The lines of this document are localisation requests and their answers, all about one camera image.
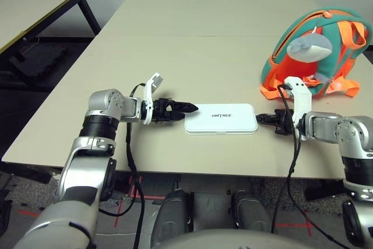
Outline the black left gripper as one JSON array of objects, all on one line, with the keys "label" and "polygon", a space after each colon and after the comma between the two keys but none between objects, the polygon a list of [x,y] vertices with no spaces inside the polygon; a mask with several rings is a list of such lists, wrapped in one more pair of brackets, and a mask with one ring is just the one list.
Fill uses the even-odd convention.
[{"label": "black left gripper", "polygon": [[185,118],[184,113],[192,113],[197,110],[199,110],[198,107],[192,103],[159,98],[153,102],[152,121],[164,122],[183,120]]}]

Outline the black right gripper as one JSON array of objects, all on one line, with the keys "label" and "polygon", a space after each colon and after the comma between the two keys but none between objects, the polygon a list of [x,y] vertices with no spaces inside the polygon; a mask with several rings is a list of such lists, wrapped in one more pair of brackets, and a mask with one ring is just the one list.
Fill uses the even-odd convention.
[{"label": "black right gripper", "polygon": [[258,124],[275,127],[276,134],[291,135],[293,130],[291,129],[290,119],[293,116],[293,112],[292,109],[290,109],[290,114],[288,114],[286,109],[275,109],[274,114],[258,114],[256,119]]}]

